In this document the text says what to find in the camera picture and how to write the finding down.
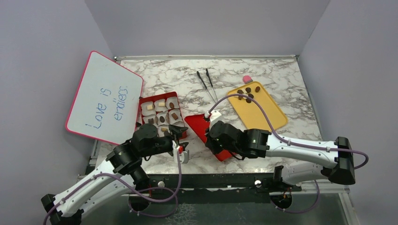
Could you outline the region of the milk chocolate rectangle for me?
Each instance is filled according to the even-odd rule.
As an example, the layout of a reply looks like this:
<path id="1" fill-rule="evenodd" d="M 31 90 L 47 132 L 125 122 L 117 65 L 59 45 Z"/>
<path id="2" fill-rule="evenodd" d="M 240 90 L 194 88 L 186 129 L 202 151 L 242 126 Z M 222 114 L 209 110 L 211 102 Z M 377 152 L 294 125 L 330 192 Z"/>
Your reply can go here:
<path id="1" fill-rule="evenodd" d="M 177 120 L 177 119 L 178 119 L 178 115 L 177 115 L 176 113 L 171 114 L 171 116 L 172 116 L 172 118 L 173 118 L 174 120 Z"/>

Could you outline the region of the red box lid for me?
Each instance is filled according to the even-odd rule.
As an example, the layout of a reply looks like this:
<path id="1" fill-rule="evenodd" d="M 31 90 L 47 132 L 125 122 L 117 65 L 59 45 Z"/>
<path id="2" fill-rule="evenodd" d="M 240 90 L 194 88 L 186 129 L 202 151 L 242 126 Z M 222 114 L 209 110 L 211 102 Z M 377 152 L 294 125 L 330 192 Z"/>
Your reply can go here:
<path id="1" fill-rule="evenodd" d="M 204 114 L 186 116 L 184 120 L 187 123 L 187 125 L 189 125 L 189 127 L 193 130 L 193 132 L 199 137 L 199 139 L 203 143 L 206 143 L 207 137 L 205 134 L 206 130 L 210 126 L 210 122 L 204 119 Z M 220 162 L 222 162 L 228 158 L 235 156 L 235 153 L 228 152 L 227 150 L 222 150 L 220 153 L 214 154 L 214 156 Z"/>

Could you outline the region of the red chocolate box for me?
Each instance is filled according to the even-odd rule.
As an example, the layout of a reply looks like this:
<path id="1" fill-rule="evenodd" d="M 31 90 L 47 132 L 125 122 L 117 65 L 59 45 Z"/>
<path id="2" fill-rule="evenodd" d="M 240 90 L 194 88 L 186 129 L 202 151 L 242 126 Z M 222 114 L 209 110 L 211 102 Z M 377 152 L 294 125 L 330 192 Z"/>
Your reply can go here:
<path id="1" fill-rule="evenodd" d="M 165 107 L 159 107 L 158 103 L 164 102 Z M 169 104 L 173 103 L 175 108 L 170 109 Z M 152 105 L 153 110 L 147 110 L 147 106 Z M 174 120 L 171 114 L 176 113 L 178 115 L 178 119 Z M 140 97 L 139 98 L 139 116 L 141 118 L 141 124 L 150 124 L 148 122 L 149 119 L 154 119 L 154 123 L 157 128 L 158 134 L 162 136 L 164 132 L 161 131 L 161 128 L 167 128 L 169 125 L 175 125 L 184 127 L 185 123 L 183 121 L 183 115 L 181 111 L 181 106 L 179 102 L 178 95 L 175 91 L 168 92 L 164 94 L 149 96 L 149 97 Z M 165 118 L 165 122 L 161 123 L 159 121 L 159 117 L 163 116 Z"/>

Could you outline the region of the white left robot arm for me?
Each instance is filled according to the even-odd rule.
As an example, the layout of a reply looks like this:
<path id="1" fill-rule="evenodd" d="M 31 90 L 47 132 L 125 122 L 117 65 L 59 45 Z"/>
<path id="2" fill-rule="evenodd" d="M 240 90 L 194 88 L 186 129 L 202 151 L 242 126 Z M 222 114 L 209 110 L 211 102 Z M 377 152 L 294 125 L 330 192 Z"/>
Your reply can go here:
<path id="1" fill-rule="evenodd" d="M 47 194 L 41 202 L 46 210 L 43 224 L 78 225 L 85 213 L 102 203 L 127 193 L 137 194 L 148 202 L 164 203 L 177 199 L 182 183 L 182 174 L 178 175 L 177 187 L 166 199 L 153 199 L 144 192 L 156 190 L 150 186 L 150 179 L 142 168 L 146 157 L 169 153 L 177 163 L 181 173 L 181 164 L 188 157 L 185 150 L 188 143 L 180 143 L 187 127 L 170 125 L 164 136 L 158 135 L 153 124 L 143 124 L 133 136 L 117 145 L 100 165 L 67 190 L 57 194 Z"/>

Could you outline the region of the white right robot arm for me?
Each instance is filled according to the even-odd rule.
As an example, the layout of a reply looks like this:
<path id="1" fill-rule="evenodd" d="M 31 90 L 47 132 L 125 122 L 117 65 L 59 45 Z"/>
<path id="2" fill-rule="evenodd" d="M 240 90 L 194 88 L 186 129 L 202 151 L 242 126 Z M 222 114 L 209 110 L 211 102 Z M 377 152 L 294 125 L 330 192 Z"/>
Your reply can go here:
<path id="1" fill-rule="evenodd" d="M 301 164 L 283 167 L 271 177 L 271 186 L 278 191 L 307 180 L 328 179 L 340 185 L 356 182 L 353 152 L 345 137 L 335 141 L 314 142 L 277 136 L 267 130 L 241 131 L 231 124 L 216 122 L 206 129 L 205 146 L 213 154 L 223 150 L 242 158 L 280 157 L 301 160 Z"/>

